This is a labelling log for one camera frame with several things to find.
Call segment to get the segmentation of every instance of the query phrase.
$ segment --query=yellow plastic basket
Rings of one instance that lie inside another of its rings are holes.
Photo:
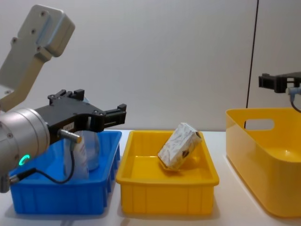
[[[247,130],[247,120],[274,128]],[[291,108],[227,111],[227,155],[261,205],[279,217],[301,217],[301,114]]]
[[[177,172],[163,169],[158,152],[172,131],[132,131],[117,172],[128,214],[210,214],[219,178],[203,134]]]

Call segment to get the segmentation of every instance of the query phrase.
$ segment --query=white table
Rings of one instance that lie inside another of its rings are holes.
[[[122,134],[121,155],[129,131]],[[115,184],[109,206],[100,216],[17,215],[10,193],[0,194],[0,226],[301,226],[301,218],[275,218],[260,207],[226,158],[225,132],[204,132],[204,137],[220,177],[211,216],[126,216],[120,206],[120,186]]]

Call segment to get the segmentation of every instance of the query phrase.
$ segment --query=robotic arm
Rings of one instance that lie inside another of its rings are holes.
[[[75,26],[61,10],[33,6],[0,69],[0,108],[8,111],[27,97],[43,64],[59,57]],[[84,90],[49,95],[49,105],[0,115],[0,192],[9,190],[8,173],[44,153],[50,144],[67,138],[79,143],[78,130],[101,132],[123,124],[125,104],[102,111],[83,102]]]

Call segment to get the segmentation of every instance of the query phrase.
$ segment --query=black connector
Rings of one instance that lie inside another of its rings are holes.
[[[27,171],[18,173],[16,176],[18,177],[18,180],[21,181],[24,178],[29,177],[30,175],[34,174],[35,172],[37,172],[37,169],[36,168],[31,168]]]
[[[275,93],[285,93],[288,83],[293,83],[294,87],[300,87],[301,72],[275,76],[264,73],[262,76],[259,76],[259,87],[273,89]]]

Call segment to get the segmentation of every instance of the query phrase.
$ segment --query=basket handle hole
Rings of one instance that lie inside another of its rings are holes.
[[[248,119],[246,120],[246,130],[272,130],[274,129],[272,119]]]

